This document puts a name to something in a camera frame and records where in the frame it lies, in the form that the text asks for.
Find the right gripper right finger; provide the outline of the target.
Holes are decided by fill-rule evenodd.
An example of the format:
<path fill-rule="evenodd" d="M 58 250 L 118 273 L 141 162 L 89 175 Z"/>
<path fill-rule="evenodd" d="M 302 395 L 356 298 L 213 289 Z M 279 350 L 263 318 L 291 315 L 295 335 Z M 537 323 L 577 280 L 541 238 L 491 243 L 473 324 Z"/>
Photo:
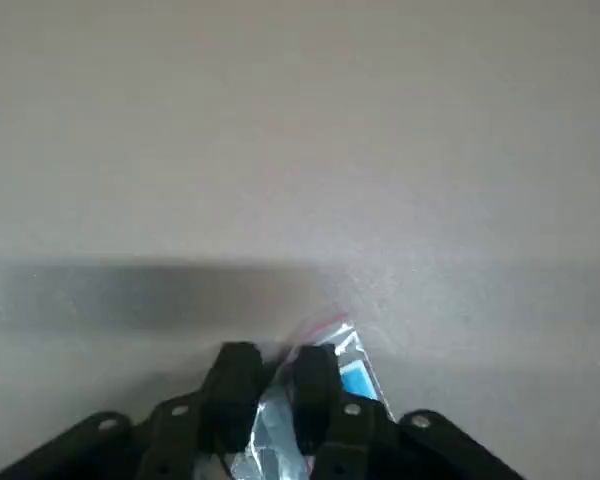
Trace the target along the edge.
<path fill-rule="evenodd" d="M 331 345 L 303 346 L 292 365 L 292 415 L 313 479 L 517 479 L 519 473 L 436 411 L 391 419 L 347 392 Z"/>

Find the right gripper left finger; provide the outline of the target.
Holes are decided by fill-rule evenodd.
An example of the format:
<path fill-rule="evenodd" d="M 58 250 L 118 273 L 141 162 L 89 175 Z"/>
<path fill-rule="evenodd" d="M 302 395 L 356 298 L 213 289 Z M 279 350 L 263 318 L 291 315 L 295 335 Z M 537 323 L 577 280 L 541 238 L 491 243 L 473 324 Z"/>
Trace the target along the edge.
<path fill-rule="evenodd" d="M 245 449 L 264 389 L 249 342 L 221 346 L 201 386 L 165 399 L 140 422 L 100 411 L 0 470 L 0 479 L 191 479 L 198 457 Z"/>

